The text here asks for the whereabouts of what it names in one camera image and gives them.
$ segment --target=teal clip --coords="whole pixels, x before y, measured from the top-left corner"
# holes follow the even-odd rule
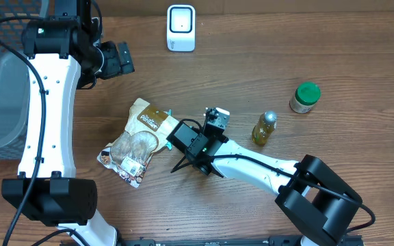
[[[168,114],[169,116],[172,115],[171,109],[168,110],[167,114]],[[172,150],[172,144],[171,144],[170,142],[168,142],[165,146],[166,146],[170,151]]]

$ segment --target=amber liquid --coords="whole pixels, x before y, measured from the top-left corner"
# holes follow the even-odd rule
[[[264,114],[259,117],[257,125],[252,131],[252,140],[257,145],[263,146],[274,131],[274,124],[268,125],[264,122]]]

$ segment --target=green lid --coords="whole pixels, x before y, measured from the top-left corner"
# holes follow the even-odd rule
[[[295,99],[303,105],[313,105],[320,99],[320,88],[313,82],[307,81],[299,85],[295,91]]]

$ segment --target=silver cap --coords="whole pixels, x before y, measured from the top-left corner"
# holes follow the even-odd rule
[[[264,123],[268,125],[273,125],[276,123],[276,120],[278,119],[278,115],[274,113],[273,111],[267,111],[264,114]]]

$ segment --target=glass bottle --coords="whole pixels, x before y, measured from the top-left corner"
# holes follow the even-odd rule
[[[258,120],[257,125],[253,128],[252,139],[257,145],[263,146],[267,143],[268,137],[276,129],[276,120],[278,116],[273,111],[263,113]]]

